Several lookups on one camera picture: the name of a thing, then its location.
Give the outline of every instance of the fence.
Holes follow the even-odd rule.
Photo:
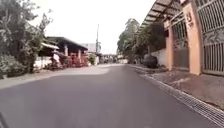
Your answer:
[[[224,75],[224,1],[195,0],[203,37],[203,72]]]

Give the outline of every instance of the wall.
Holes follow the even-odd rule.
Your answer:
[[[162,49],[151,54],[157,57],[159,65],[166,66],[166,49]]]

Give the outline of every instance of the house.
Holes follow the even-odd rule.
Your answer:
[[[139,31],[164,23],[162,61],[169,70],[224,75],[223,8],[223,0],[156,0]]]
[[[70,58],[70,66],[87,66],[88,58],[86,56],[86,47],[67,39],[65,37],[47,37],[47,40],[55,42],[58,46],[57,54],[64,55]]]
[[[92,54],[95,56],[95,63],[99,64],[101,58],[101,43],[82,43],[81,45],[88,49],[88,55]]]

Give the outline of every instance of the metal roof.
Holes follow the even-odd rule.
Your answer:
[[[180,10],[181,4],[179,0],[156,0],[137,33],[153,22],[163,21],[168,17],[172,18]]]
[[[41,45],[44,47],[47,47],[47,48],[51,48],[51,49],[59,49],[58,46],[51,45],[51,44],[41,43]]]

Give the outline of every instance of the overcast sky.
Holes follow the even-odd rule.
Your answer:
[[[64,36],[77,43],[95,43],[97,25],[102,53],[116,53],[117,41],[129,18],[142,23],[155,0],[32,0],[41,7],[38,14],[51,9],[53,23],[47,36]]]

